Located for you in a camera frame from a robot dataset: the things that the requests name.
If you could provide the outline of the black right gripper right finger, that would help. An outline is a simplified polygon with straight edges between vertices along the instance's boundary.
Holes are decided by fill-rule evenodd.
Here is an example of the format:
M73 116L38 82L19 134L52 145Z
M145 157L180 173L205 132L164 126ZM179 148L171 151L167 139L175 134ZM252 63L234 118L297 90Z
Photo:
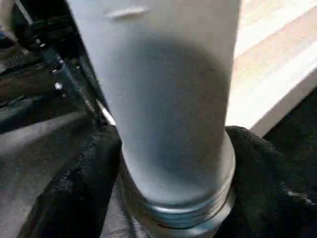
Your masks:
M226 128L236 155L235 206L220 238L315 238L317 192L269 141Z

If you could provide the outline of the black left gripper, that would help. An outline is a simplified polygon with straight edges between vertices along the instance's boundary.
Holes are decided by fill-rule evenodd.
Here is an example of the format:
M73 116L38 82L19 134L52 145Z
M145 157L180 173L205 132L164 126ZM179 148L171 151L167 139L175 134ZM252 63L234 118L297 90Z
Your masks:
M65 0L15 0L12 31L25 56L10 71L44 64L55 88L70 97L95 124L107 124L107 106L79 30Z

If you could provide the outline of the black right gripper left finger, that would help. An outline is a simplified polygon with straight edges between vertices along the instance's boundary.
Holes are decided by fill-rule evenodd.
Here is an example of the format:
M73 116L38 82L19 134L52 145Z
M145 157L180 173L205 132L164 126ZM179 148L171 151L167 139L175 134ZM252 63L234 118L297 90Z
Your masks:
M37 197L22 238L98 238L118 174L121 140L113 125L85 138L79 152Z

